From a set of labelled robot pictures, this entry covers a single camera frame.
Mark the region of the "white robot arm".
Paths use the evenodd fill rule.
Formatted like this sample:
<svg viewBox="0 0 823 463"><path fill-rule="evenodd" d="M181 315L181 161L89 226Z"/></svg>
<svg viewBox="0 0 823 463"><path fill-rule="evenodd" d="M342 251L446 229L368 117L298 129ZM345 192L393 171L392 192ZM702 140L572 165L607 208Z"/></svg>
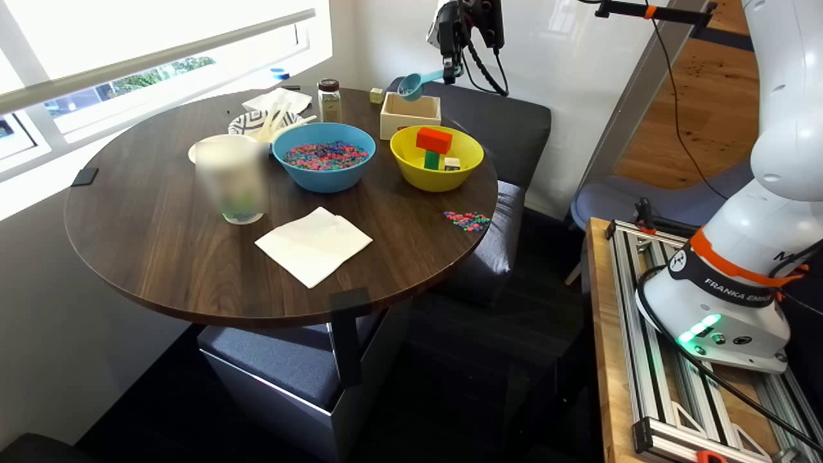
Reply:
<svg viewBox="0 0 823 463"><path fill-rule="evenodd" d="M639 311L710 363L788 368L777 293L823 242L823 0L743 0L759 63L755 178L637 284Z"/></svg>

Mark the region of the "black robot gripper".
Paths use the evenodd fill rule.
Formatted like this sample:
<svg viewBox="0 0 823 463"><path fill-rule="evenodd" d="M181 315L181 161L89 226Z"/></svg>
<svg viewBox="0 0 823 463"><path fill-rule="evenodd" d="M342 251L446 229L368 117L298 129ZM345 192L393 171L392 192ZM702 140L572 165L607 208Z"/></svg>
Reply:
<svg viewBox="0 0 823 463"><path fill-rule="evenodd" d="M499 53L504 45L504 21L499 0L446 0L433 17L433 45L444 57L444 75L463 75L463 50L472 45L472 30Z"/></svg>

